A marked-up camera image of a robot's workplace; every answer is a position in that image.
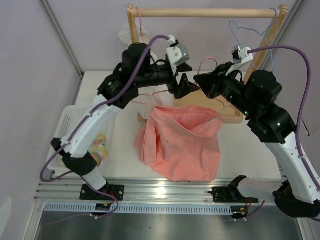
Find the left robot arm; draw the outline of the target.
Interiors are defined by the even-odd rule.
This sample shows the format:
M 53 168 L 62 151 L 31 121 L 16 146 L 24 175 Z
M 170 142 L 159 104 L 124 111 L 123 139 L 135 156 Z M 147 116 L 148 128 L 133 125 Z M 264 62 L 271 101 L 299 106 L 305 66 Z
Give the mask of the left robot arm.
M 86 182 L 82 187 L 81 200 L 111 201 L 117 195 L 89 152 L 103 126 L 138 97 L 140 88 L 166 85 L 175 99 L 197 91 L 199 87 L 190 83 L 186 75 L 192 71 L 187 64 L 189 58 L 186 47 L 178 41 L 166 49 L 161 64 L 151 63 L 151 49 L 147 44 L 131 44 L 122 53 L 122 62 L 97 89 L 91 107 L 73 132 L 51 141 L 64 165 Z

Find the pink skirt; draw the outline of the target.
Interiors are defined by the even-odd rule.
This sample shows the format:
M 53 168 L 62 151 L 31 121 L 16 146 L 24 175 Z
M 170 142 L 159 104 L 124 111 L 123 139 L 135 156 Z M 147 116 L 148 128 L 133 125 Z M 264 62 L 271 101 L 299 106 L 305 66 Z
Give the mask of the pink skirt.
M 210 108 L 155 106 L 135 140 L 139 159 L 171 181 L 213 181 L 223 124 L 222 115 Z

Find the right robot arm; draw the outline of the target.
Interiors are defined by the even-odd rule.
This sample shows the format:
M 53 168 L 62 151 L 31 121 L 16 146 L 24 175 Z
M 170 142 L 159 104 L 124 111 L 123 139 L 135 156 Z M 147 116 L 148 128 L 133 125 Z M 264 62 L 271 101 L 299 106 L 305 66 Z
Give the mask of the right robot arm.
M 228 189 L 229 198 L 234 202 L 245 197 L 269 200 L 289 217 L 317 219 L 320 192 L 311 177 L 312 167 L 295 146 L 298 129 L 291 115 L 275 104 L 281 84 L 266 70 L 254 71 L 247 82 L 238 81 L 240 71 L 229 73 L 232 67 L 227 62 L 193 79 L 207 98 L 222 96 L 245 116 L 247 126 L 272 152 L 287 179 L 262 190 L 262 186 L 268 186 L 266 182 L 255 183 L 242 176 L 238 184 Z

